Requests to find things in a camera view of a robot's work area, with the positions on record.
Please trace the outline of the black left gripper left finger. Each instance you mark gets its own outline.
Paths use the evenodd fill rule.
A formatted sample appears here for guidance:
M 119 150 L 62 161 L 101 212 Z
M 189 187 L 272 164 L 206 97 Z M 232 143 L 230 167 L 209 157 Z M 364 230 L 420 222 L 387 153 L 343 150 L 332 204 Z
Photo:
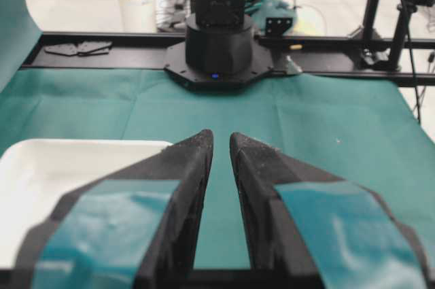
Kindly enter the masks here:
M 66 192 L 24 238 L 15 288 L 155 288 L 191 269 L 213 158 L 209 129 Z

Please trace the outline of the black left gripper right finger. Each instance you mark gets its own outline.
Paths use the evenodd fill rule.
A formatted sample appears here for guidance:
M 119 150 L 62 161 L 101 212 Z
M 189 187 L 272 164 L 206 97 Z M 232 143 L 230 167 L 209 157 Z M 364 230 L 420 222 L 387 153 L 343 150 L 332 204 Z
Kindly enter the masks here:
M 394 187 L 355 180 L 233 133 L 251 266 L 280 288 L 433 288 L 434 263 Z

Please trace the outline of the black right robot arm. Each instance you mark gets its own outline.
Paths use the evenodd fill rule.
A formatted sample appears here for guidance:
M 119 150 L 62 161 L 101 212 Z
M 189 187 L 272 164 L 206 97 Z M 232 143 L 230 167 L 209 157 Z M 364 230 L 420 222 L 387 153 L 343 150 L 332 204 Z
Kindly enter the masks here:
M 246 0 L 194 0 L 186 37 L 167 48 L 164 70 L 199 88 L 240 88 L 273 71 L 271 51 L 253 34 Z

